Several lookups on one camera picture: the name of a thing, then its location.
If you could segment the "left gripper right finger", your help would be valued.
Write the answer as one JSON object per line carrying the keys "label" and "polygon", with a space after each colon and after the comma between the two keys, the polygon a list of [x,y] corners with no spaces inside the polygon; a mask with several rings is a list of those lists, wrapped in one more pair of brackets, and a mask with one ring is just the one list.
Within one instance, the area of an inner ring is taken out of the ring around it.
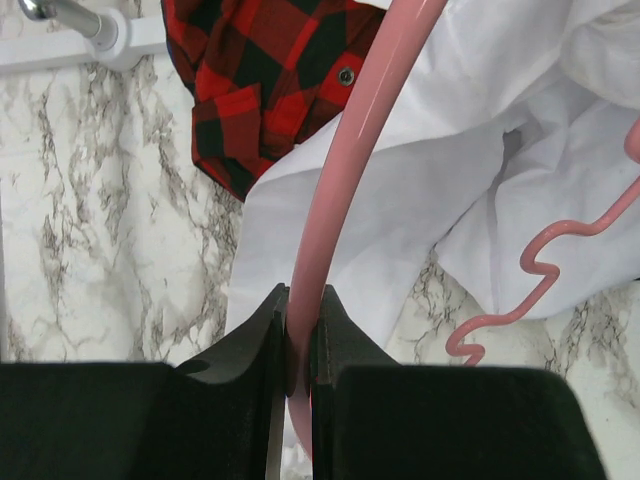
{"label": "left gripper right finger", "polygon": [[556,374],[402,365],[327,287],[310,354],[317,479],[602,479],[582,410]]}

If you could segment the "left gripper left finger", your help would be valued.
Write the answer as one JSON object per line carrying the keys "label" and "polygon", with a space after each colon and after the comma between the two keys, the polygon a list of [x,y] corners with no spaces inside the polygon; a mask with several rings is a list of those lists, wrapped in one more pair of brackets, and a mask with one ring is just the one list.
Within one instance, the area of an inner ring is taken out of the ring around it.
{"label": "left gripper left finger", "polygon": [[3,364],[2,477],[278,478],[287,298],[178,366]]}

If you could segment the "pink hanger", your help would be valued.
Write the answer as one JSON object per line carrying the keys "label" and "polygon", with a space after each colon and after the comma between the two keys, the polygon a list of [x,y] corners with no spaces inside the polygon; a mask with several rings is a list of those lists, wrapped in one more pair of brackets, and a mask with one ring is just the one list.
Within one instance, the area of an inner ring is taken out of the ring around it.
{"label": "pink hanger", "polygon": [[[421,49],[445,9],[438,0],[394,1],[374,39],[339,122],[319,181],[298,249],[286,313],[287,395],[295,433],[307,454],[313,450],[309,355],[311,335],[320,315],[331,261],[357,186],[373,148]],[[592,237],[610,227],[639,197],[633,182],[612,206],[592,223],[557,221],[526,246],[520,258],[525,272],[540,277],[539,284],[511,312],[479,315],[459,326],[445,350],[478,364],[485,355],[480,344],[465,338],[485,328],[510,325],[521,319],[556,283],[557,265],[540,262],[541,249],[558,237]]]}

